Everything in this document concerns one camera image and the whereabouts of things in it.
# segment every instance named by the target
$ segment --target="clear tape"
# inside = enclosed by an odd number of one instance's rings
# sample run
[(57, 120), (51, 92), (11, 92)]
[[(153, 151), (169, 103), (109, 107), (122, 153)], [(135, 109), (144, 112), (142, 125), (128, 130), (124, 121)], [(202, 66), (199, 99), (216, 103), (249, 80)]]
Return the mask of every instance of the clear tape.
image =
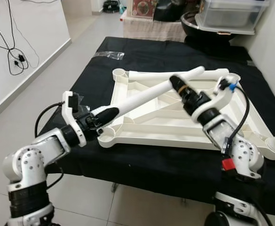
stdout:
[(103, 51), (103, 52), (96, 52), (94, 57), (108, 57), (115, 60), (122, 60), (125, 53), (122, 52), (112, 52), (112, 51)]

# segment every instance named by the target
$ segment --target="metal table leg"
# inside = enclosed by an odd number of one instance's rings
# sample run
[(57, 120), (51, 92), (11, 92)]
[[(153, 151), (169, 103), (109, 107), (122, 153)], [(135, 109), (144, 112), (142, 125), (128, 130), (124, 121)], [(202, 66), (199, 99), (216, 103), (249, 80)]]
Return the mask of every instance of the metal table leg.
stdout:
[(115, 191), (116, 191), (118, 185), (119, 185), (119, 184), (117, 184), (117, 183), (113, 183), (113, 184), (112, 184), (112, 186), (111, 186), (111, 192), (112, 192), (112, 193), (115, 193)]
[(181, 198), (180, 199), (180, 204), (181, 204), (181, 206), (186, 207), (188, 205), (187, 199)]

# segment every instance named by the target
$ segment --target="blue cable tie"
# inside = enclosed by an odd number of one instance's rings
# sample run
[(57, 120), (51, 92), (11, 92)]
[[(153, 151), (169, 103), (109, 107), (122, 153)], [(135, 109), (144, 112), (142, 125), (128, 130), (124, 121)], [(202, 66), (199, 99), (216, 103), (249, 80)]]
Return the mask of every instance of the blue cable tie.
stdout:
[(237, 82), (236, 82), (236, 83), (231, 83), (231, 84), (229, 85), (229, 89), (230, 89), (232, 92), (234, 92), (236, 86), (237, 86)]

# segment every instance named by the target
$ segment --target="plastic storage box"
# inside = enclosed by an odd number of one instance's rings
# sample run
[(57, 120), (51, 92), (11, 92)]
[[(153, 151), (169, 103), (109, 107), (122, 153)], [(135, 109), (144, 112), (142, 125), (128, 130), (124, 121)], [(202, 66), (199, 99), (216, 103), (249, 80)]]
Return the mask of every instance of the plastic storage box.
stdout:
[(203, 27), (219, 31), (254, 31), (269, 4), (269, 0), (202, 0), (197, 20)]

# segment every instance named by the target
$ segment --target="black cloth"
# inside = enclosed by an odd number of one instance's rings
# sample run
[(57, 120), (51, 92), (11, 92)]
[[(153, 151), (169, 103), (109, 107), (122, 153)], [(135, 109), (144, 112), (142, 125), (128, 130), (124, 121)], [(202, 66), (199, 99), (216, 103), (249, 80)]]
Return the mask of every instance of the black cloth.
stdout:
[[(84, 97), (82, 105), (95, 109), (110, 104), (114, 86), (112, 70), (115, 68), (141, 72), (187, 71), (200, 65), (206, 70), (228, 68), (242, 77), (243, 89), (275, 134), (275, 97), (261, 72), (247, 64), (248, 59), (244, 62), (224, 61), (184, 43), (112, 37), (103, 41), (98, 48), (100, 51), (123, 52), (125, 56), (122, 60), (104, 56), (91, 59), (71, 88)], [(63, 125), (57, 111), (42, 132)], [(275, 161), (266, 160), (266, 163), (263, 177), (266, 189), (261, 204), (267, 213), (275, 215)], [(105, 149), (93, 141), (83, 148), (73, 148), (59, 164), (68, 174), (207, 203), (212, 203), (218, 187), (226, 188), (226, 184), (221, 182), (220, 153), (212, 150), (126, 144)], [(48, 172), (58, 173), (59, 170), (50, 166)]]

